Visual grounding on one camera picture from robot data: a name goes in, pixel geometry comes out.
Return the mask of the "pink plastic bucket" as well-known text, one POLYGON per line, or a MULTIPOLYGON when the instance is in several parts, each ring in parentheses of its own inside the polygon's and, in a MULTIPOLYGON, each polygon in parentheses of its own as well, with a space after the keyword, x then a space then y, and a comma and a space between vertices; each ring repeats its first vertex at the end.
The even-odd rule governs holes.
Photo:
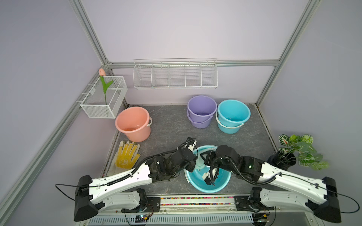
POLYGON ((123 110, 115 121, 116 128, 132 142, 143 142, 151 134, 152 118, 149 112, 139 106, 123 110))

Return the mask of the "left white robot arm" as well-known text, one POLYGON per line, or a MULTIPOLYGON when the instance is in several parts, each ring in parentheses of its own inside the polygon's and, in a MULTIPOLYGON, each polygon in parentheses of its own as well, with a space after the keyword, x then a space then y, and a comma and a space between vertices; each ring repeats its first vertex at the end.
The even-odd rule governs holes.
POLYGON ((74 221, 80 222, 96 216, 111 205, 118 204, 122 209, 136 209, 147 205, 147 197, 139 186, 149 185, 173 179, 183 170, 193 172, 197 155, 193 153, 195 146, 186 145, 173 151, 149 156, 133 169, 106 178, 93 179, 90 175, 81 177, 75 190, 74 221), (120 195, 129 189, 136 188, 131 194, 135 196, 135 204, 127 205, 126 201, 112 201, 113 195, 120 195))

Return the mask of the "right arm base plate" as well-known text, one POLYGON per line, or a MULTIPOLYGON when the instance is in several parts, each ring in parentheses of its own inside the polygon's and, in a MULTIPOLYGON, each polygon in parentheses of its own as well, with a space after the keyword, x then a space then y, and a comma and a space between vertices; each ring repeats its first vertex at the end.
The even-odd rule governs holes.
POLYGON ((238 211, 250 211, 250 212, 260 212, 260 211, 273 211, 274 207, 267 207, 263 205, 260 201, 260 198, 253 199, 247 195, 236 195, 234 196, 234 201, 236 209, 238 211))

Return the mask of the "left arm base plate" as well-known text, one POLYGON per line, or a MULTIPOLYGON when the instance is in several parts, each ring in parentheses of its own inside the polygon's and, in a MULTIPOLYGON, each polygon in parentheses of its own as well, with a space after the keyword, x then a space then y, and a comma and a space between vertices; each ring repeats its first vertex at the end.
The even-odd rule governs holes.
POLYGON ((138 212, 159 212, 161 207, 160 197, 147 197, 147 201, 141 201, 140 205, 134 209, 122 209, 122 213, 138 213, 138 212))

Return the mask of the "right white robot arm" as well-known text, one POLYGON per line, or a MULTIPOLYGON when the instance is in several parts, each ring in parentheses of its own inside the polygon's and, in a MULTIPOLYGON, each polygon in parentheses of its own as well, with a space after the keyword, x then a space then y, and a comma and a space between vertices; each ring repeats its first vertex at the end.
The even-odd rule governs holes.
POLYGON ((242 210, 259 212, 289 207, 311 212, 331 223, 342 221, 336 182, 332 178, 302 177, 263 160, 241 156, 227 145, 206 151, 200 157, 210 167, 205 179, 207 184, 213 185, 222 169, 254 185, 249 198, 238 205, 242 210))

